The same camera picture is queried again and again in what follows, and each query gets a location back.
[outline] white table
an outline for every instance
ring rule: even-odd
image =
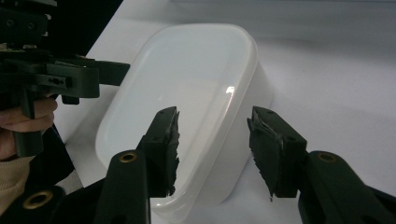
[[[258,44],[274,87],[271,109],[307,139],[307,150],[338,154],[367,185],[396,195],[396,4],[124,0],[88,56],[131,63],[158,30],[196,22],[245,28]],[[94,139],[117,89],[103,86],[99,99],[60,105],[56,112],[55,122],[84,186],[106,174]],[[166,223],[155,214],[152,218],[152,223]],[[270,202],[249,160],[225,202],[194,206],[185,223],[301,220],[296,200]]]

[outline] sleeve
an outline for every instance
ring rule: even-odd
[[[0,215],[23,194],[33,157],[0,162]]]

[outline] translucent lid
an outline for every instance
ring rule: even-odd
[[[151,207],[160,217],[181,221],[221,149],[256,63],[255,42],[237,26],[161,30],[138,53],[106,112],[96,136],[99,160],[107,167],[116,153],[136,148],[155,114],[175,105],[180,111],[176,192],[152,199]]]

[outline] black mechanical device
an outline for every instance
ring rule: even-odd
[[[106,177],[64,195],[60,187],[25,192],[0,216],[4,224],[148,224],[149,198],[175,192],[178,112],[157,113],[136,150],[115,155]]]
[[[271,193],[295,198],[307,224],[396,223],[396,198],[364,185],[341,157],[308,153],[306,140],[277,113],[254,106],[249,146]]]
[[[37,45],[50,26],[51,15],[44,12],[55,13],[49,8],[56,6],[53,0],[1,1],[0,109],[20,106],[25,117],[34,119],[34,100],[43,95],[60,94],[64,104],[77,105],[79,98],[99,97],[100,84],[119,86],[126,75],[130,67],[126,63],[97,62],[74,54],[53,55],[39,49]],[[14,133],[14,139],[19,157],[34,156],[43,150],[41,132]]]

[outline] white plastic container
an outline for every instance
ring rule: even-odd
[[[245,30],[229,24],[165,28],[134,60],[102,120],[96,152],[107,167],[113,155],[137,146],[159,110],[175,105],[176,192],[151,199],[151,208],[180,222],[194,203],[220,203],[232,192],[250,154],[251,107],[270,101],[256,44]]]

